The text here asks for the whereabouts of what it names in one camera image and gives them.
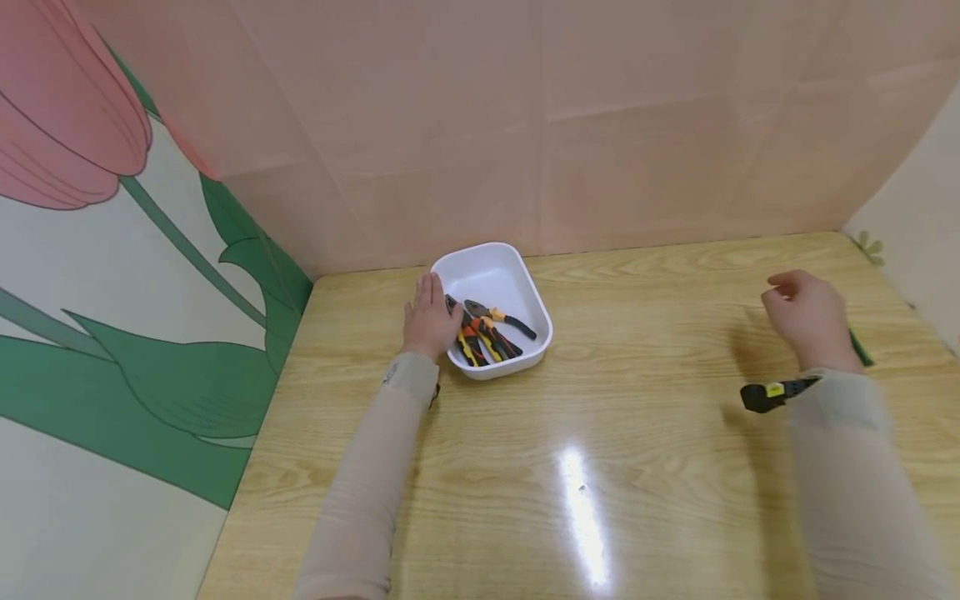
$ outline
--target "sleeve cuff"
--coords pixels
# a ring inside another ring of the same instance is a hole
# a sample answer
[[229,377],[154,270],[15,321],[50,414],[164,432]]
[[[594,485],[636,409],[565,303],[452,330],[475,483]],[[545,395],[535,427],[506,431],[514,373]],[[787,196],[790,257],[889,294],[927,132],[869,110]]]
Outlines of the sleeve cuff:
[[383,375],[383,385],[409,394],[423,404],[430,405],[437,388],[440,367],[433,361],[415,352],[403,352],[390,363]]
[[800,377],[819,378],[820,381],[788,401],[791,426],[855,427],[891,435],[893,423],[883,407],[882,394],[867,375],[811,369],[801,373]]

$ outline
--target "pliers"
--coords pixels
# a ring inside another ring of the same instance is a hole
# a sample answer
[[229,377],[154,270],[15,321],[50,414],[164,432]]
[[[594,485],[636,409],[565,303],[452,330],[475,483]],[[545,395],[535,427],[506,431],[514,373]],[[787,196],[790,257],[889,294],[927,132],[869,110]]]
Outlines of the pliers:
[[[449,294],[446,295],[446,310],[453,312],[453,307],[457,301]],[[480,347],[479,334],[472,326],[473,318],[464,310],[464,320],[460,331],[457,332],[457,348],[467,359],[467,364],[471,367],[486,367],[490,364],[487,357],[483,355],[483,349]]]
[[497,331],[493,325],[493,319],[486,315],[474,313],[466,304],[464,304],[464,308],[464,314],[469,314],[473,318],[470,326],[480,334],[480,338],[484,341],[484,344],[487,345],[487,349],[490,351],[494,361],[500,362],[508,358],[517,358],[523,354],[523,350],[519,346]]
[[528,327],[523,321],[517,317],[511,317],[510,315],[505,315],[496,308],[487,308],[480,302],[475,302],[473,300],[466,300],[464,302],[464,307],[474,317],[490,317],[494,321],[500,321],[509,325],[513,325],[519,329],[523,335],[527,336],[531,340],[537,339],[537,332]]

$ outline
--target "green leaf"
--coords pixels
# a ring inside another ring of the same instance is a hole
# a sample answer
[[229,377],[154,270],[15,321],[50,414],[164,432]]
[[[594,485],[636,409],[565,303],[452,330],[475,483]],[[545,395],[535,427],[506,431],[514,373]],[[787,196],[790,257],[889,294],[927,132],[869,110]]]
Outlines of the green leaf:
[[209,438],[259,431],[276,384],[265,352],[226,342],[163,342],[71,317],[100,342],[158,419]]
[[225,185],[200,173],[206,210],[217,233],[228,246],[247,238],[258,238],[260,227]]
[[264,345],[270,366],[279,375],[283,363],[287,360],[287,354],[290,353],[290,346],[294,343],[294,336],[297,335],[300,315],[271,294],[264,294],[263,299],[267,304],[267,335]]
[[112,48],[109,48],[109,50],[110,53],[113,54],[113,58],[117,61],[117,64],[120,65],[120,70],[127,76],[127,81],[130,82],[133,91],[136,93],[136,97],[140,100],[140,104],[142,104],[143,108],[153,115],[157,121],[163,123],[163,119],[160,118],[160,111],[156,109],[154,99],[147,93],[147,89],[140,84],[140,81],[133,75],[131,70],[127,68],[127,65],[117,56],[117,53],[113,52]]
[[197,439],[213,445],[221,445],[227,448],[253,448],[256,442],[256,436],[244,436],[242,438],[203,438],[197,436]]
[[313,281],[303,272],[294,259],[283,251],[274,240],[267,238],[267,250],[274,259],[276,271],[290,292],[290,302],[298,313],[303,314],[306,308],[306,302],[310,299],[310,293],[313,291]]
[[271,367],[276,373],[280,373],[300,325],[300,313],[290,306],[291,295],[277,276],[274,264],[270,262],[270,257],[264,252],[259,239],[240,240],[231,244],[220,255],[220,262],[237,265],[260,284],[267,308],[264,346]]
[[229,508],[250,452],[158,420],[114,363],[0,336],[0,364],[0,417]]
[[264,294],[270,294],[281,303],[290,305],[289,295],[274,271],[274,265],[264,252],[259,238],[249,238],[230,244],[220,254],[220,262],[240,267],[260,284]]

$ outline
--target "pink wall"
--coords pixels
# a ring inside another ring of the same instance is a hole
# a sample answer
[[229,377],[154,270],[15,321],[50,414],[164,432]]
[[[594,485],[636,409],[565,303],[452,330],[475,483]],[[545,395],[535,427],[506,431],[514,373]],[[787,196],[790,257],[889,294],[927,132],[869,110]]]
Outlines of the pink wall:
[[311,274],[839,228],[954,0],[78,0]]

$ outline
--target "left hand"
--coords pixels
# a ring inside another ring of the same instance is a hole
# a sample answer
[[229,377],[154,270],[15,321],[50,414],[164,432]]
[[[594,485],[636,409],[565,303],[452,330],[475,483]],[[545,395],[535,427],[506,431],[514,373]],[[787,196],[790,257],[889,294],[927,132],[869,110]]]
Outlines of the left hand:
[[444,285],[436,273],[417,278],[413,302],[403,307],[403,347],[401,352],[416,352],[434,363],[457,338],[464,318],[464,306],[457,304],[453,314],[446,311]]

